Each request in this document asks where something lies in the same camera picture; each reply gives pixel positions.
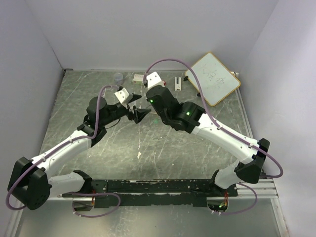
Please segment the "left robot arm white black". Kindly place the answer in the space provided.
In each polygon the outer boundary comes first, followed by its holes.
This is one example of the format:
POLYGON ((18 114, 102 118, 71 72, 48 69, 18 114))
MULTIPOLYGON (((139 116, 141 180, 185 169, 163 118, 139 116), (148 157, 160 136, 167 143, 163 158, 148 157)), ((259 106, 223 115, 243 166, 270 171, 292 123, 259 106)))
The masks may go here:
POLYGON ((139 123, 151 110, 132 108, 120 102, 109 105, 102 96, 90 100, 83 123, 64 141, 32 159, 16 161, 6 196, 6 205, 13 210, 9 198, 14 196, 24 207, 35 210, 49 197, 77 193, 86 197, 93 193, 92 178, 80 170, 67 175, 54 176, 66 162, 92 148, 106 135, 106 126, 122 117, 139 123))

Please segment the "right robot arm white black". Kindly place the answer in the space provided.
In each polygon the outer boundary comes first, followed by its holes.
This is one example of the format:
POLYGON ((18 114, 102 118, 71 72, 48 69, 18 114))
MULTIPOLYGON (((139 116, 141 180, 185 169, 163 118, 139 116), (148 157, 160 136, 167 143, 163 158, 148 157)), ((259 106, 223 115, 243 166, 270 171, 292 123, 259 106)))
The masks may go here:
POLYGON ((214 172, 209 185, 214 196, 221 196, 240 181, 258 183, 270 146, 268 140, 251 139, 212 121, 203 107, 193 102, 178 102, 169 89, 161 85, 149 89, 146 97, 165 125, 207 139, 237 158, 233 164, 214 172))

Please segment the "white green cardboard box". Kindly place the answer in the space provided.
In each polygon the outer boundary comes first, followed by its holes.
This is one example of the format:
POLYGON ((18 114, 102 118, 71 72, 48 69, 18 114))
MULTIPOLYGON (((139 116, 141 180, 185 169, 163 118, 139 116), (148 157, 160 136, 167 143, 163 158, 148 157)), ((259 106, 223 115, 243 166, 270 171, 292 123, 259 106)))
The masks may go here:
POLYGON ((134 84, 144 84, 144 75, 134 74, 133 83, 134 84))

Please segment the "clear plastic cup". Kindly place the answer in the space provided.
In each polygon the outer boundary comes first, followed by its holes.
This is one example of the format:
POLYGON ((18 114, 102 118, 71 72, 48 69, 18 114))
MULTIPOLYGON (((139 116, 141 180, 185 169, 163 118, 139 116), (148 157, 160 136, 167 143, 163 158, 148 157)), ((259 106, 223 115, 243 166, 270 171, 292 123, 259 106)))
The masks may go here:
POLYGON ((117 86, 122 86, 123 83, 124 83, 124 76, 122 73, 115 73, 114 74, 114 81, 115 81, 115 84, 117 86))

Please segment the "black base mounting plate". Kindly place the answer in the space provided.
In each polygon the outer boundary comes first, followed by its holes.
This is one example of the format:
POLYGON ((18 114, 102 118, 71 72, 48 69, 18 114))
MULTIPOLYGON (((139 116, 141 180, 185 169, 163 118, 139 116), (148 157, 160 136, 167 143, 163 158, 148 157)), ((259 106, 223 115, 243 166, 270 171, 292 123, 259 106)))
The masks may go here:
POLYGON ((207 207, 207 199, 237 196, 236 185, 217 191, 211 179, 92 180, 91 193, 115 193, 121 206, 192 205, 207 207))

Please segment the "small whiteboard yellow frame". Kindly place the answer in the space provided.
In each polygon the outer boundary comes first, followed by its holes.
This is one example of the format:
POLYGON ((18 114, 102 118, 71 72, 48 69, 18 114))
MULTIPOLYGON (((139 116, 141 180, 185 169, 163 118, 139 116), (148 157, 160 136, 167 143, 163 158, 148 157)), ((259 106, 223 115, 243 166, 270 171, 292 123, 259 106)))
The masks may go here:
POLYGON ((203 96, 210 106, 217 105, 241 85, 236 75, 231 73, 211 52, 205 54, 191 68, 197 76, 201 89, 198 88, 190 70, 185 72, 185 76, 197 91, 203 92, 203 96))

